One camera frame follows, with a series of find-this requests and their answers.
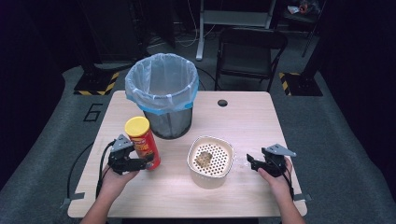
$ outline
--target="hazard tape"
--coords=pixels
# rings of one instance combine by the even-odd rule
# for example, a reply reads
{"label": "hazard tape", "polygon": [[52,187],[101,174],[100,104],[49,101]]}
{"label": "hazard tape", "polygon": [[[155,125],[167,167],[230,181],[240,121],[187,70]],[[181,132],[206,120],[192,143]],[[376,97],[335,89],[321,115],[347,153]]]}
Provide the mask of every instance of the hazard tape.
{"label": "hazard tape", "polygon": [[119,77],[119,74],[120,73],[116,73],[111,77],[111,79],[107,85],[107,88],[103,91],[74,91],[74,94],[76,94],[76,95],[109,95],[111,93],[111,91],[113,90],[114,85],[116,84],[116,80],[117,80],[117,77]]}
{"label": "hazard tape", "polygon": [[280,82],[282,83],[283,91],[286,95],[291,95],[289,84],[286,80],[286,75],[299,76],[299,73],[279,73]]}

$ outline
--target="perforated container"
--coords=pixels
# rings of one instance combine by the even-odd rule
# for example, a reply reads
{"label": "perforated container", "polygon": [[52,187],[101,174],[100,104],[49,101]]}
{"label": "perforated container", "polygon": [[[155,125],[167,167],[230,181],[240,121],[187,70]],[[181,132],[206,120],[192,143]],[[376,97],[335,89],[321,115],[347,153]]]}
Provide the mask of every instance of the perforated container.
{"label": "perforated container", "polygon": [[[205,151],[212,158],[207,166],[202,167],[196,159]],[[192,144],[187,164],[196,185],[204,189],[216,189],[224,184],[233,165],[233,146],[215,137],[201,136]]]}

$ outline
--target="chip can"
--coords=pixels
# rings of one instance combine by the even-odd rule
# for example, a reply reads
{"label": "chip can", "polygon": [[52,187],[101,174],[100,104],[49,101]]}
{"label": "chip can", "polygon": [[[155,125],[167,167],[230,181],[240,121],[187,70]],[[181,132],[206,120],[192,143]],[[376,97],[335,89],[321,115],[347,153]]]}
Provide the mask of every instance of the chip can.
{"label": "chip can", "polygon": [[134,143],[134,149],[140,159],[147,159],[147,170],[154,170],[161,158],[155,145],[149,120],[145,117],[134,117],[125,123],[125,132]]}

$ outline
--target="desk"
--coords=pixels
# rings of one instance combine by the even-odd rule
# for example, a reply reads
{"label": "desk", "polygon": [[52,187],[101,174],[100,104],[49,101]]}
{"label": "desk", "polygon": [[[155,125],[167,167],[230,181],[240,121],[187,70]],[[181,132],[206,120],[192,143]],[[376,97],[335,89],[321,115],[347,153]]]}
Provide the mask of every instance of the desk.
{"label": "desk", "polygon": [[[221,99],[228,105],[219,106]],[[76,189],[76,193],[84,192],[85,196],[71,202],[70,217],[84,217],[93,204],[102,152],[109,142],[124,133],[125,122],[135,116],[144,114],[126,99],[124,91],[116,91]],[[223,139],[234,147],[233,166],[218,189],[201,189],[191,179],[187,155],[200,135]],[[250,169],[246,159],[249,153],[256,160],[263,160],[261,147],[275,143],[286,147],[267,92],[198,91],[190,130],[178,139],[155,137],[155,141],[162,160],[160,166],[153,171],[140,171],[113,203],[109,217],[280,216],[268,184]],[[301,193],[294,169],[291,178],[295,193]],[[304,216],[305,202],[295,204]]]}
{"label": "desk", "polygon": [[199,20],[199,42],[196,60],[201,61],[204,54],[204,24],[259,26],[268,29],[270,27],[276,0],[271,0],[268,12],[237,12],[205,10],[204,0],[201,0]]}

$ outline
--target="gray carpet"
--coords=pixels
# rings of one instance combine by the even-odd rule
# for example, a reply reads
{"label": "gray carpet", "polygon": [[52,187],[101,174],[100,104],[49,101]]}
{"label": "gray carpet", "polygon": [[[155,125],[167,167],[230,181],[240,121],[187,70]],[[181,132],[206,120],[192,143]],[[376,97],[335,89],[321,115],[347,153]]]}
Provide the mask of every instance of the gray carpet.
{"label": "gray carpet", "polygon": [[[281,58],[278,72],[302,72],[315,42],[305,58],[301,58],[306,39],[304,34],[289,33],[289,45]],[[209,36],[205,42],[204,59],[194,60],[197,42],[189,47],[180,43],[176,49],[166,44],[148,48],[151,54],[172,52],[191,60],[197,67],[214,76],[217,39]],[[119,63],[101,65],[117,67]],[[120,72],[113,91],[123,90],[128,70]],[[200,90],[212,91],[213,79],[198,71]],[[19,168],[0,192],[0,223],[78,223],[67,216],[67,176],[73,162],[96,137],[110,95],[74,95],[73,88],[82,75],[76,67],[64,73],[64,95],[46,128],[37,139]],[[350,131],[320,73],[315,80],[322,97],[287,96],[278,76],[271,95],[288,147],[298,153],[293,159],[307,202],[308,223],[396,223],[396,204],[379,170],[371,163],[361,144]],[[223,90],[263,91],[266,82],[223,77]],[[97,121],[84,121],[92,104],[100,111]],[[72,174],[70,191],[74,192],[85,161],[87,150]],[[278,217],[260,218],[260,223],[279,223]],[[120,223],[110,219],[109,223]]]}

